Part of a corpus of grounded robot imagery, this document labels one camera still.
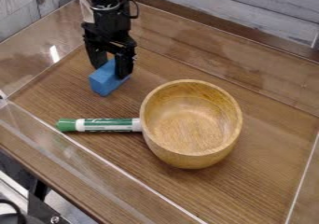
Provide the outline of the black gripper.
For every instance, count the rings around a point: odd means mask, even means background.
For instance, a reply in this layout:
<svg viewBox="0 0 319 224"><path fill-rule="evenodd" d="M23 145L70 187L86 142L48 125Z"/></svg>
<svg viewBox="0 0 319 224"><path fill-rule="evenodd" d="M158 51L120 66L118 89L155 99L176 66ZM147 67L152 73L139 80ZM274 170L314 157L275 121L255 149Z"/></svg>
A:
<svg viewBox="0 0 319 224"><path fill-rule="evenodd" d="M95 69L107 62L107 52L115 55L115 73L124 79L134 71L135 48L138 43L132 36L131 21L139 14L131 14L128 2L115 2L90 6L94 21L84 21L84 46L88 59Z"/></svg>

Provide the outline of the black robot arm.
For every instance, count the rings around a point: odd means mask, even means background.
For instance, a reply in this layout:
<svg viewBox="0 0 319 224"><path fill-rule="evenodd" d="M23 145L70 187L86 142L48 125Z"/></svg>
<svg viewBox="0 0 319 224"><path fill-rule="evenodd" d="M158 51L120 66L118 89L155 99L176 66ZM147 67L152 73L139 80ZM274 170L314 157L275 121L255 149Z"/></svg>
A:
<svg viewBox="0 0 319 224"><path fill-rule="evenodd" d="M91 0L94 22L84 21L84 47L92 66L99 69L115 55L115 75L128 77L134 71L138 42L130 35L131 21L140 15L135 0Z"/></svg>

